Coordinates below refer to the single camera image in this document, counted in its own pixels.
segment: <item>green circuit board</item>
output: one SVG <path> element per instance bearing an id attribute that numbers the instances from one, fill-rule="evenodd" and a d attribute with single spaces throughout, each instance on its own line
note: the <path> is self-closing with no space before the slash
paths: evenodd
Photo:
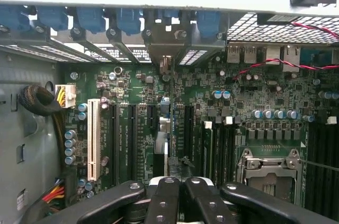
<path id="1" fill-rule="evenodd" d="M 129 177 L 129 146 L 127 136 L 130 133 L 128 123 L 129 106 L 136 105 L 136 179 L 146 184 L 153 177 L 153 152 L 157 129 L 151 129 L 147 123 L 147 106 L 153 105 L 160 116 L 160 100 L 170 97 L 173 103 L 173 137 L 170 140 L 171 157 L 185 156 L 185 123 L 186 107 L 193 110 L 192 115 L 192 145 L 191 159 L 194 175 L 201 175 L 203 170 L 203 145 L 201 136 L 204 121 L 223 124 L 225 117 L 236 118 L 239 123 L 234 127 L 234 153 L 232 165 L 236 167 L 243 149 L 249 148 L 256 157 L 286 157 L 291 149 L 297 149 L 300 158 L 307 158 L 307 128 L 308 123 L 303 121 L 303 115 L 314 115 L 328 107 L 336 109 L 338 102 L 325 100 L 318 96 L 320 91 L 333 91 L 339 86 L 339 80 L 333 71 L 313 72 L 300 70 L 297 77 L 291 78 L 291 73 L 284 73 L 281 65 L 267 65 L 255 68 L 248 72 L 251 80 L 234 77 L 239 71 L 248 67 L 244 64 L 226 64 L 210 62 L 198 68 L 174 68 L 170 76 L 173 78 L 165 82 L 154 65 L 119 65 L 122 72 L 117 79 L 110 80 L 109 73 L 116 65 L 67 65 L 65 67 L 65 83 L 75 84 L 77 89 L 77 106 L 86 103 L 89 98 L 107 97 L 114 105 L 119 106 L 119 133 L 114 133 L 110 126 L 112 115 L 110 111 L 103 111 L 101 115 L 101 156 L 108 156 L 113 160 L 112 147 L 114 141 L 119 141 L 119 175 L 118 183 L 130 179 Z M 72 80 L 71 72 L 77 72 L 78 78 Z M 314 85 L 314 79 L 320 79 L 321 84 Z M 97 89 L 97 83 L 104 83 L 104 89 Z M 279 91 L 272 88 L 279 86 Z M 229 91 L 230 98 L 216 98 L 215 91 Z M 296 119 L 255 119 L 253 110 L 280 110 L 285 113 L 289 110 L 297 112 Z M 78 110 L 68 111 L 66 129 L 77 132 L 76 161 L 78 177 L 85 176 L 87 163 L 87 134 L 86 122 L 79 121 Z M 260 138 L 256 131 L 289 131 L 284 138 Z M 96 182 L 95 193 L 113 186 L 114 172 L 112 165 L 101 168 L 100 179 Z M 79 200 L 86 198 L 86 194 L 78 196 Z"/>

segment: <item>motherboard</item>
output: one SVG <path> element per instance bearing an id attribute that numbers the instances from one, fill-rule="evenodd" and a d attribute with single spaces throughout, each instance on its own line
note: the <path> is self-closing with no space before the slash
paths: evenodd
<path id="1" fill-rule="evenodd" d="M 147 64 L 66 65 L 76 107 L 67 111 L 65 162 L 77 169 L 78 201 L 170 175 L 239 181 L 304 205 L 309 127 L 336 116 L 337 73 L 250 65 L 224 52 L 166 73 Z"/>

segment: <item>white pci slot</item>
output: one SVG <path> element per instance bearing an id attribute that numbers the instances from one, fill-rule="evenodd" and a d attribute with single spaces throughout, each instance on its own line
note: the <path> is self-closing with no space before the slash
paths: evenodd
<path id="1" fill-rule="evenodd" d="M 100 99 L 87 101 L 87 179 L 96 181 L 100 176 Z"/>

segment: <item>gray case wall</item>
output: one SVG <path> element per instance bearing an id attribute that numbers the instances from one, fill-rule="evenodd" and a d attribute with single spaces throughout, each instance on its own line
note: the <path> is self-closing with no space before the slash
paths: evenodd
<path id="1" fill-rule="evenodd" d="M 37 117 L 39 131 L 30 134 L 37 127 L 32 113 L 19 104 L 15 111 L 16 94 L 22 87 L 45 87 L 47 81 L 59 83 L 55 64 L 0 51 L 0 102 L 6 101 L 0 104 L 0 224 L 18 223 L 28 206 L 53 185 L 59 172 L 52 118 Z M 23 144 L 24 161 L 18 163 L 21 155 L 20 151 L 17 155 L 17 147 Z M 23 191 L 20 199 L 24 206 L 18 210 L 17 198 Z"/>

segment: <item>power connector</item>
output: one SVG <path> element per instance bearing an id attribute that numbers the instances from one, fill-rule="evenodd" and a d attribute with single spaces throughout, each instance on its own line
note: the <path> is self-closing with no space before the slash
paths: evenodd
<path id="1" fill-rule="evenodd" d="M 55 92 L 56 92 L 56 94 L 58 92 L 61 93 L 60 99 L 58 100 L 58 102 L 60 103 L 60 105 L 63 109 L 68 109 L 70 107 L 76 106 L 76 104 L 75 104 L 75 102 L 76 102 L 76 86 L 75 85 L 56 85 L 55 86 Z"/>

